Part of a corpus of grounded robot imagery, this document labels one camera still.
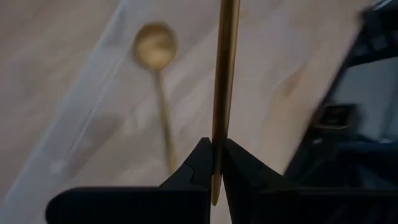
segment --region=gold spoon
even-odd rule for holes
[[[156,77],[159,94],[160,116],[163,124],[164,138],[169,173],[175,171],[175,149],[170,131],[169,107],[166,100],[162,69],[166,67],[177,53],[177,40],[171,28],[162,22],[146,24],[134,40],[134,55],[138,61]]]

